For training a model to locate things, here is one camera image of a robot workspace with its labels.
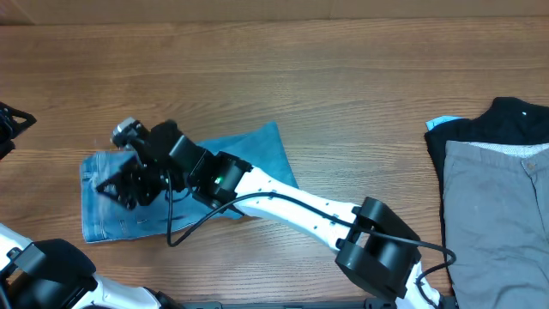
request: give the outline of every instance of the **gray shorts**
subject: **gray shorts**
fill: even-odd
[[[549,307],[547,146],[446,143],[444,220],[460,308]]]

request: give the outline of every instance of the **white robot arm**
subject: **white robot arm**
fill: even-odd
[[[281,195],[307,203],[321,212],[331,214],[333,217],[346,221],[349,224],[353,224],[356,219],[353,208],[358,207],[358,205],[331,201],[311,195],[289,185],[284,185],[278,180],[271,178],[263,170],[257,167],[254,167],[250,172],[244,174],[244,177],[238,183],[236,192],[238,193],[238,197],[257,192],[277,192]],[[333,253],[338,253],[340,250],[337,246],[338,239],[345,239],[351,229],[350,227],[342,226],[341,224],[334,224],[330,219],[326,219],[315,212],[299,207],[295,203],[279,198],[254,197],[235,203],[234,206],[246,215],[275,220],[286,224],[301,233],[310,235],[312,238],[326,245]],[[12,264],[12,261],[17,261],[18,255],[27,253],[25,250],[32,243],[33,242],[30,239],[25,238],[3,224],[0,224],[0,257],[2,258],[0,260],[0,269],[8,269]],[[12,255],[12,258],[10,259],[10,253],[14,252],[14,248],[18,248],[19,253],[16,253],[14,256]],[[419,289],[415,284],[415,279],[420,274],[421,262],[418,262],[414,265],[410,276],[407,278],[406,295],[403,298],[397,298],[395,300],[399,309],[432,308],[432,306],[427,304],[422,298]],[[74,302],[72,308],[168,308],[166,305],[160,304],[160,300],[157,299],[156,294],[146,288],[127,287],[95,273],[92,274],[92,277],[93,281],[97,283],[97,286],[93,290],[86,291],[84,294],[74,293],[73,291],[73,295],[67,297],[68,299],[72,298],[71,301]],[[32,279],[33,278],[25,277],[18,280],[28,281]],[[439,293],[430,288],[425,279],[422,279],[422,282],[424,283],[424,291],[429,295],[432,301],[438,304],[440,297]],[[10,288],[13,286],[18,288],[21,284],[12,284]],[[61,308],[61,306],[56,306],[56,304],[47,303],[48,301],[57,298],[46,297],[41,300],[39,295],[32,296],[31,294],[24,294],[21,291],[10,290],[8,294],[12,295],[12,297],[15,297],[14,295],[20,295],[20,297],[35,297],[36,299],[27,301],[31,304],[30,307],[34,306],[36,303],[40,303],[44,308]],[[15,303],[15,305],[12,305],[13,308],[22,308],[20,303],[25,303],[25,301],[22,300],[11,300],[10,302]]]
[[[282,184],[238,157],[213,155],[196,146],[172,121],[149,132],[128,118],[115,129],[112,141],[121,148],[131,146],[139,160],[122,165],[97,190],[129,211],[148,205],[163,190],[187,189],[213,211],[184,237],[228,209],[276,220],[326,245],[343,273],[367,292],[394,300],[399,309],[438,308],[441,296],[425,280],[430,270],[422,273],[419,261],[417,247],[426,243],[384,203],[369,197],[362,205],[341,203]],[[363,233],[371,236],[364,247],[357,244]],[[449,254],[454,261],[453,252]],[[64,240],[32,242],[2,224],[0,269],[0,305],[5,309],[180,308],[161,292],[97,275],[91,261]],[[22,274],[8,285],[7,278],[17,269]]]

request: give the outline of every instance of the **black cable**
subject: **black cable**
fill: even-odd
[[[244,195],[242,197],[237,197],[234,200],[232,200],[231,202],[226,203],[226,204],[220,206],[219,208],[210,211],[207,215],[205,215],[202,219],[200,219],[197,223],[195,223],[192,227],[190,227],[187,231],[185,231],[185,233],[178,240],[176,240],[174,243],[172,243],[172,210],[173,210],[172,180],[170,179],[170,174],[169,173],[167,174],[167,177],[168,177],[168,190],[170,192],[170,194],[169,194],[170,202],[169,202],[169,206],[168,206],[169,213],[168,213],[168,230],[167,230],[167,233],[166,233],[166,240],[167,240],[167,243],[170,247],[174,247],[176,245],[179,245],[183,240],[187,239],[194,231],[196,231],[205,221],[207,221],[208,219],[210,219],[214,215],[216,215],[216,214],[220,213],[221,211],[231,207],[235,203],[242,202],[244,200],[254,198],[254,197],[271,197],[271,198],[276,197],[276,198],[280,198],[280,199],[283,199],[283,200],[287,200],[288,202],[295,203],[295,204],[297,204],[297,205],[299,205],[299,206],[301,206],[305,209],[308,209],[308,210],[314,212],[317,215],[320,215],[323,218],[331,220],[334,223],[341,224],[345,227],[353,227],[352,223],[349,223],[347,221],[343,221],[342,219],[339,219],[339,218],[337,218],[333,215],[328,215],[325,212],[323,212],[319,209],[316,209],[316,208],[310,206],[307,203],[299,201],[296,198],[289,197],[289,196],[286,196],[286,195],[283,195],[283,194],[280,194],[280,193],[276,193],[276,192],[257,192],[257,193],[247,194],[247,195]],[[416,282],[415,282],[415,284],[418,286],[419,292],[421,293],[421,296],[424,298],[424,300],[429,305],[433,306],[434,308],[437,308],[437,309],[441,308],[441,306],[437,306],[434,303],[434,301],[432,301],[431,299],[429,299],[427,297],[427,295],[425,294],[425,292],[422,288],[423,283],[421,282],[421,280],[423,278],[425,278],[427,275],[429,275],[429,274],[431,274],[431,273],[433,273],[437,270],[441,270],[441,269],[443,269],[445,267],[448,267],[451,264],[453,264],[456,260],[456,255],[453,251],[451,251],[450,249],[444,248],[440,245],[435,245],[435,244],[424,242],[424,241],[421,241],[421,240],[411,240],[411,239],[404,239],[404,238],[401,238],[401,237],[391,236],[391,235],[387,235],[386,233],[379,233],[379,232],[371,230],[371,229],[360,229],[360,232],[368,233],[369,235],[374,236],[374,237],[379,237],[379,238],[383,238],[383,239],[388,239],[388,240],[400,242],[404,245],[412,245],[412,246],[415,246],[415,247],[422,246],[422,247],[425,247],[425,248],[428,248],[428,249],[440,251],[440,252],[444,253],[445,255],[451,256],[452,257],[451,260],[446,261],[444,263],[441,263],[437,266],[431,267],[430,269],[422,272],[418,276],[418,278],[416,279]]]
[[[0,303],[2,304],[2,309],[11,309],[11,304],[9,303],[8,294],[6,293],[5,283],[0,282],[2,285],[0,287]]]

